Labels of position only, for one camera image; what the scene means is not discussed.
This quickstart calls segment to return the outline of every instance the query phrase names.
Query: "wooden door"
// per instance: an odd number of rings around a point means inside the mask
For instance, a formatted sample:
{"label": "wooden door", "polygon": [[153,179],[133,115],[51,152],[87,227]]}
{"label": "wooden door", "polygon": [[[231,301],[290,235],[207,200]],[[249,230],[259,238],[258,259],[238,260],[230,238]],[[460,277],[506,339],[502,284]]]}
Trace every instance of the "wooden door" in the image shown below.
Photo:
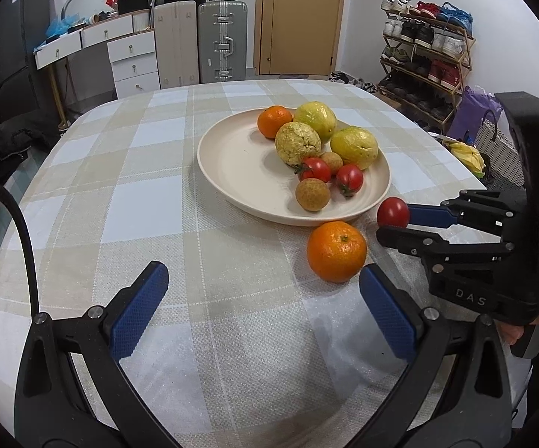
{"label": "wooden door", "polygon": [[259,74],[328,75],[340,0],[263,0]]}

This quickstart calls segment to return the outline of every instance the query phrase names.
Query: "purple plastic bag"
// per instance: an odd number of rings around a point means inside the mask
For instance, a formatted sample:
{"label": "purple plastic bag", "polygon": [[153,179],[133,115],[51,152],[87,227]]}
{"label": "purple plastic bag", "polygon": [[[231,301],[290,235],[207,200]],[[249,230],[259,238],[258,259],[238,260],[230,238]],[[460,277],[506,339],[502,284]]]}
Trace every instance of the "purple plastic bag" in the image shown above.
{"label": "purple plastic bag", "polygon": [[[447,136],[456,140],[464,140],[466,132],[468,132],[470,139],[472,141],[476,140],[480,124],[487,110],[491,110],[495,115],[495,120],[498,120],[503,108],[494,95],[488,94],[485,89],[479,86],[475,88],[466,86],[462,94],[462,102],[456,110],[454,121],[449,127]],[[491,113],[488,114],[489,120],[491,120]]]}

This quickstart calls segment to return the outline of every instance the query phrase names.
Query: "tangerine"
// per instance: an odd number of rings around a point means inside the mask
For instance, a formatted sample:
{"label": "tangerine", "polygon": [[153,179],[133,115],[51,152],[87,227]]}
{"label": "tangerine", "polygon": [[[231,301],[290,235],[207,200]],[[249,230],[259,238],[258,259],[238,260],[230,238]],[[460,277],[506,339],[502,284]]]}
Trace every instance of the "tangerine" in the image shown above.
{"label": "tangerine", "polygon": [[271,106],[259,115],[257,127],[263,136],[274,140],[279,128],[291,121],[292,113],[284,106]]}
{"label": "tangerine", "polygon": [[367,241],[360,231],[342,221],[316,228],[307,243],[310,269],[322,280],[345,283],[365,265]]}

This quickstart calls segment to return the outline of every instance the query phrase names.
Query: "round plate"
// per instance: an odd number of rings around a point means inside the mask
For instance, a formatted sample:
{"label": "round plate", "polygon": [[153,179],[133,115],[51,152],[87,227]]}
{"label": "round plate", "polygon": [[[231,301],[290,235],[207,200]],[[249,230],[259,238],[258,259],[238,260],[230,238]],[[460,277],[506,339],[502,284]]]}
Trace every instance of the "round plate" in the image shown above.
{"label": "round plate", "polygon": [[[357,218],[385,197],[391,176],[379,150],[375,163],[364,172],[363,188],[354,197],[346,199],[330,184],[330,203],[320,212],[305,211],[294,195],[298,185],[294,169],[280,160],[275,142],[257,128],[262,111],[252,109],[222,119],[207,130],[197,149],[197,161],[206,179],[235,206],[279,224],[315,226]],[[338,123],[338,129],[347,126]],[[324,151],[329,150],[328,143]]]}

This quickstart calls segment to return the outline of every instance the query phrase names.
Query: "cherry tomato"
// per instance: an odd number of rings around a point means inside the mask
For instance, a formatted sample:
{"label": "cherry tomato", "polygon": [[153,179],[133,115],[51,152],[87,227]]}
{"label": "cherry tomato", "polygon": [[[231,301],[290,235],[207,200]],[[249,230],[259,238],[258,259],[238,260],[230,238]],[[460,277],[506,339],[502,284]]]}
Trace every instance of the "cherry tomato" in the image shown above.
{"label": "cherry tomato", "polygon": [[354,164],[344,165],[336,174],[336,183],[344,197],[352,197],[365,181],[363,171]]}
{"label": "cherry tomato", "polygon": [[398,197],[385,199],[377,211],[377,224],[395,225],[396,227],[406,227],[410,222],[410,210],[406,202]]}
{"label": "cherry tomato", "polygon": [[331,168],[321,158],[305,158],[296,168],[298,179],[318,178],[325,183],[331,180]]}

